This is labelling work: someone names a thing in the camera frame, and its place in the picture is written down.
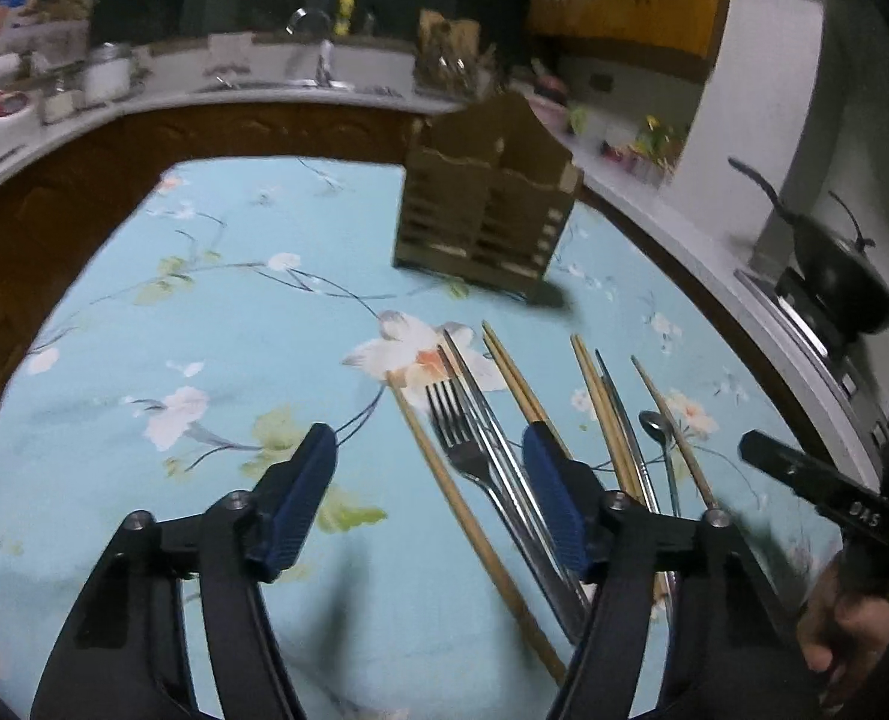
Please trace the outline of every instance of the pan handle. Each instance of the pan handle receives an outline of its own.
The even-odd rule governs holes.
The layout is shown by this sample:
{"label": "pan handle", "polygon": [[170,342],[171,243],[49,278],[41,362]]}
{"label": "pan handle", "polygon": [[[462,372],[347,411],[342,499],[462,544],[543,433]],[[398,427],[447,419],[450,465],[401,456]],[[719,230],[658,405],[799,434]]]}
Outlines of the pan handle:
{"label": "pan handle", "polygon": [[777,211],[777,215],[779,215],[780,218],[783,218],[785,221],[787,221],[788,224],[796,223],[796,221],[798,220],[798,214],[786,208],[782,201],[777,198],[777,191],[774,189],[774,187],[771,185],[771,182],[768,181],[767,178],[761,175],[761,173],[759,173],[753,167],[750,167],[750,165],[742,162],[736,157],[728,157],[728,164],[731,165],[734,170],[737,170],[737,172],[747,175],[750,180],[755,182],[755,184],[758,184],[758,186],[760,186],[760,188],[764,190],[764,194],[767,194],[768,199],[771,201],[771,204],[774,205],[774,210]]}
{"label": "pan handle", "polygon": [[851,213],[851,208],[849,208],[848,206],[846,206],[845,201],[844,201],[843,199],[841,199],[841,197],[837,196],[837,194],[835,194],[835,193],[834,193],[833,191],[831,191],[831,190],[828,190],[828,191],[827,191],[827,194],[830,194],[831,197],[833,197],[836,201],[838,201],[838,204],[839,204],[842,208],[845,209],[845,213],[848,214],[849,218],[851,219],[851,224],[854,225],[854,230],[855,230],[855,231],[857,232],[857,234],[858,234],[858,240],[854,242],[854,248],[856,248],[856,250],[858,250],[859,252],[861,252],[862,254],[864,254],[864,250],[865,250],[866,248],[871,248],[871,247],[873,247],[873,246],[875,245],[875,242],[874,242],[871,238],[865,238],[865,237],[861,234],[861,228],[858,226],[858,220],[856,220],[856,218],[854,218],[854,214]]}

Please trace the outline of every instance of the white countertop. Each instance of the white countertop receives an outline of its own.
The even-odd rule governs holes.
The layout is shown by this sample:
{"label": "white countertop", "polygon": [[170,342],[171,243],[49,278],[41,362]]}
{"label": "white countertop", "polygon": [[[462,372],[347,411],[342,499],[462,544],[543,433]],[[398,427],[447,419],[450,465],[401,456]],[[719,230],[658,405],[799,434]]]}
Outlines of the white countertop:
{"label": "white countertop", "polygon": [[45,154],[73,141],[102,124],[122,116],[162,108],[182,108],[188,105],[220,105],[226,103],[327,103],[387,108],[418,114],[438,114],[454,110],[457,105],[446,100],[419,97],[413,93],[401,98],[361,95],[349,92],[328,92],[313,89],[249,89],[227,92],[145,92],[121,103],[110,103],[100,108],[83,111],[70,119],[44,125],[28,143],[0,162],[0,186],[9,177],[23,170]]}
{"label": "white countertop", "polygon": [[[197,79],[196,83],[200,83],[199,74]],[[63,143],[131,113],[188,105],[290,101],[360,105],[419,114],[443,113],[455,107],[455,103],[414,95],[409,84],[398,83],[395,88],[404,97],[384,98],[378,95],[294,89],[210,93],[148,89],[131,100],[86,111],[65,119],[64,122],[43,127],[34,140],[0,162],[0,185],[26,165],[54,151]],[[838,469],[861,483],[876,488],[878,477],[868,454],[834,393],[755,295],[735,278],[734,271],[745,266],[738,255],[721,242],[702,233],[692,221],[664,202],[657,189],[642,184],[620,167],[606,162],[596,153],[568,139],[562,139],[562,142],[573,151],[575,163],[585,171],[585,185],[668,250],[744,328],[801,403]]]}

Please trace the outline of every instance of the spoon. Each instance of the spoon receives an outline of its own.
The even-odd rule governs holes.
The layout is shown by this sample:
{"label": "spoon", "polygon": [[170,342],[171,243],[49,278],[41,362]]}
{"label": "spoon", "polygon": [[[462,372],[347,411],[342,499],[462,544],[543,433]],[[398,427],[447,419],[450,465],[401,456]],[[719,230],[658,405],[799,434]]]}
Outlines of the spoon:
{"label": "spoon", "polygon": [[671,425],[664,415],[657,412],[641,412],[637,416],[644,432],[661,445],[661,454],[664,456],[664,470],[668,474],[668,490],[671,493],[671,511],[675,517],[681,516],[681,499],[678,498],[678,482],[675,480],[675,469],[671,464],[671,456],[668,454],[668,446],[671,445]]}

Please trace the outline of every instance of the screw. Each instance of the screw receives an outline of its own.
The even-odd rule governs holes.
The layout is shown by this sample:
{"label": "screw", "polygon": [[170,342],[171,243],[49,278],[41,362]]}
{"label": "screw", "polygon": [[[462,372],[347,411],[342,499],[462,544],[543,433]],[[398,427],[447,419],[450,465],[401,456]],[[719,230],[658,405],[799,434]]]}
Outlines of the screw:
{"label": "screw", "polygon": [[710,522],[712,528],[726,528],[731,525],[731,517],[727,512],[722,512],[721,509],[707,509],[705,517]]}
{"label": "screw", "polygon": [[624,512],[624,509],[627,509],[630,506],[630,501],[628,501],[628,496],[625,493],[614,493],[611,496],[611,501],[607,504],[609,509],[614,509],[615,512]]}
{"label": "screw", "polygon": [[232,512],[238,512],[244,509],[251,502],[251,493],[247,490],[234,490],[234,493],[225,495],[225,507],[231,509]]}
{"label": "screw", "polygon": [[151,512],[138,509],[137,512],[130,512],[127,517],[124,517],[124,527],[129,531],[142,531],[153,521],[154,517]]}

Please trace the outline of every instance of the fork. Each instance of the fork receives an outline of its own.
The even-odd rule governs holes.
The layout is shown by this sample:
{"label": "fork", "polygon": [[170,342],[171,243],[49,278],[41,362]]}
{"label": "fork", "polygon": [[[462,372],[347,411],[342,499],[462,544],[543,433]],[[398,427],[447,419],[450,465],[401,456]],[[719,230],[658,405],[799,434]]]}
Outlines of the fork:
{"label": "fork", "polygon": [[541,592],[551,605],[558,624],[572,642],[580,640],[585,627],[585,607],[571,587],[556,573],[550,556],[531,538],[516,512],[508,507],[502,490],[491,475],[490,461],[481,448],[477,430],[462,408],[453,380],[426,388],[431,406],[431,425],[444,454],[457,473],[484,490],[527,562]]}

